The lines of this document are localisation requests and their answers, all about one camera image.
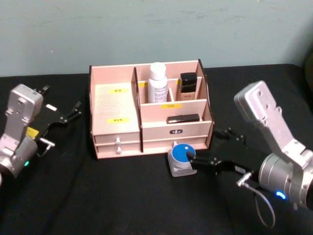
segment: small black logo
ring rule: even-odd
[[[178,130],[170,130],[170,134],[180,134],[182,133],[182,130],[181,129],[178,129]]]

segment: black cap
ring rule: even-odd
[[[197,88],[197,75],[195,72],[185,72],[180,74],[181,92],[195,92]]]

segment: wooden organizer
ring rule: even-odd
[[[167,153],[174,142],[208,149],[213,119],[206,76],[200,60],[166,65],[168,100],[148,103],[151,64],[91,66],[91,135],[97,158]],[[196,72],[194,100],[178,101],[180,74]],[[170,116],[199,114],[200,121],[167,124]],[[170,131],[182,133],[170,134]]]

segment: cable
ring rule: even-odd
[[[254,202],[255,202],[255,207],[256,207],[256,210],[257,210],[257,213],[259,215],[259,218],[262,222],[262,224],[266,227],[269,227],[269,228],[273,228],[275,226],[275,223],[276,223],[276,217],[275,217],[275,212],[274,212],[274,209],[272,207],[272,205],[270,204],[269,200],[258,190],[256,190],[255,188],[252,188],[250,185],[248,185],[247,183],[243,183],[242,184],[244,187],[246,187],[247,189],[249,189],[250,191],[254,192]],[[271,214],[272,214],[272,218],[273,218],[273,222],[272,224],[269,226],[262,218],[261,216],[261,213],[260,213],[260,208],[259,208],[259,203],[258,203],[258,200],[257,200],[257,197],[256,195],[259,195],[264,201],[265,203],[267,204]]]

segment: white bottle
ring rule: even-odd
[[[149,103],[162,102],[167,102],[166,66],[155,62],[150,66]]]

